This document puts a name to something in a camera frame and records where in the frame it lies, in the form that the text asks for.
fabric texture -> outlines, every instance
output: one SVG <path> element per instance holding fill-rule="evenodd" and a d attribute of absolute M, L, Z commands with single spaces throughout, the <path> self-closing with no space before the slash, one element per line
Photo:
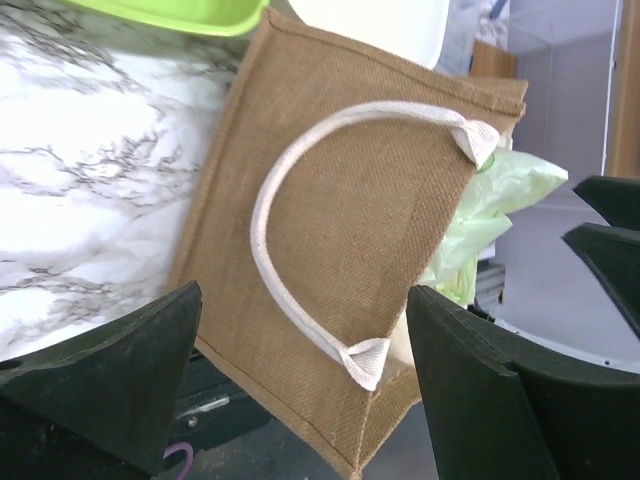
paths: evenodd
<path fill-rule="evenodd" d="M 259 190 L 294 140 L 344 108 L 426 103 L 504 133 L 524 113 L 525 89 L 443 76 L 265 11 L 203 166 L 168 287 L 199 282 L 197 348 L 344 478 L 361 478 L 419 401 L 415 370 L 388 359 L 378 388 L 367 391 L 292 324 L 251 253 Z M 442 125 L 385 119 L 341 128 L 303 155 L 275 196 L 267 226 L 274 267 L 343 344 L 388 338 L 475 170 Z"/>

white cord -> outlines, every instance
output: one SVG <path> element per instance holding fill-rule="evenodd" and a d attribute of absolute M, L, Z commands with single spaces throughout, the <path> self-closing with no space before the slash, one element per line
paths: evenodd
<path fill-rule="evenodd" d="M 280 185 L 305 152 L 342 127 L 386 118 L 408 118 L 451 127 L 456 143 L 476 168 L 482 167 L 500 140 L 500 134 L 491 125 L 466 120 L 453 110 L 433 105 L 385 101 L 345 108 L 307 130 L 278 158 L 258 194 L 250 232 L 251 251 L 258 271 L 282 311 L 309 340 L 333 360 L 344 365 L 358 385 L 369 391 L 376 389 L 382 377 L 389 339 L 371 338 L 347 347 L 318 324 L 293 298 L 280 279 L 267 250 L 267 223 Z"/>

marble surface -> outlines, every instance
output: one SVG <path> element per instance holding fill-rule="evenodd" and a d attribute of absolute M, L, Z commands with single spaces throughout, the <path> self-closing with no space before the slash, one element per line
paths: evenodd
<path fill-rule="evenodd" d="M 0 0 L 0 360 L 157 297 L 238 64 L 211 40 Z"/>

plastic bag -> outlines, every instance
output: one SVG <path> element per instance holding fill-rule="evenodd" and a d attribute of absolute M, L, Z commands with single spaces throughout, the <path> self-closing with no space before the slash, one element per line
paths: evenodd
<path fill-rule="evenodd" d="M 436 287 L 454 301 L 454 297 L 473 299 L 471 265 L 475 269 L 476 255 L 511 227 L 506 214 L 539 202 L 568 179 L 567 171 L 557 165 L 506 148 L 498 147 L 485 165 L 467 186 L 440 246 L 418 281 Z M 467 270 L 460 272 L 466 262 Z"/>

brown jute bag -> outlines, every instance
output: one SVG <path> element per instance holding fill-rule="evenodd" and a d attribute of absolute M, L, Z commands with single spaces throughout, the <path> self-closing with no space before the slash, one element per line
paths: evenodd
<path fill-rule="evenodd" d="M 347 122 L 316 138 L 298 150 L 270 212 L 266 206 L 262 227 L 280 287 L 268 286 L 254 258 L 261 245 L 252 216 L 260 220 L 258 205 L 265 206 L 258 196 L 290 145 L 354 105 L 419 102 L 427 112 L 444 112 L 435 105 L 499 132 L 512 128 L 526 85 L 480 83 L 267 10 L 203 166 L 168 288 L 199 282 L 197 348 L 345 478 L 360 478 L 419 400 L 415 371 L 388 358 L 375 391 L 363 388 L 294 324 L 297 313 L 274 292 L 285 286 L 343 346 L 384 342 L 477 167 L 455 128 L 424 121 Z"/>

